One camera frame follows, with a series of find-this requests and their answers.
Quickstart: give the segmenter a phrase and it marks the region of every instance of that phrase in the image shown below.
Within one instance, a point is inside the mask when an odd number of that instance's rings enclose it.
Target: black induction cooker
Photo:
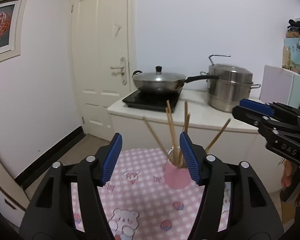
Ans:
[[[180,93],[181,91],[159,95],[137,90],[122,101],[126,103],[128,107],[164,112],[167,107],[167,100],[169,100],[173,112],[177,105]]]

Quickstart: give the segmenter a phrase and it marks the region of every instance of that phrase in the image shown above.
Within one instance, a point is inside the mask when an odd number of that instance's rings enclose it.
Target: window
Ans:
[[[0,0],[0,62],[21,54],[21,25],[26,0]]]

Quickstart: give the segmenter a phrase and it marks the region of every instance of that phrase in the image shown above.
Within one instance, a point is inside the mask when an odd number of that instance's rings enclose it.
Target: bottle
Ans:
[[[288,46],[283,47],[282,52],[282,68],[290,69],[291,64],[291,51]]]

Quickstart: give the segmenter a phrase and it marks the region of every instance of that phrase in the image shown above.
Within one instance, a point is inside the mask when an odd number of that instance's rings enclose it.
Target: cream door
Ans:
[[[106,109],[130,93],[127,0],[74,0],[72,49],[84,130],[110,140]]]

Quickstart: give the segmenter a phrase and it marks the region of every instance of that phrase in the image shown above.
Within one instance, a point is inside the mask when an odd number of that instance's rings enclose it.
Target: stainless steel pot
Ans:
[[[185,83],[202,79],[218,79],[215,75],[200,75],[186,78],[183,74],[162,72],[162,67],[157,66],[155,73],[143,73],[136,70],[132,75],[135,86],[146,93],[168,94],[178,92]]]
[[[261,84],[252,82],[252,73],[241,67],[225,64],[214,64],[211,57],[230,57],[226,55],[210,55],[209,74],[219,76],[218,80],[210,80],[208,84],[208,103],[212,107],[230,113],[244,98],[249,98],[251,89],[260,88]]]

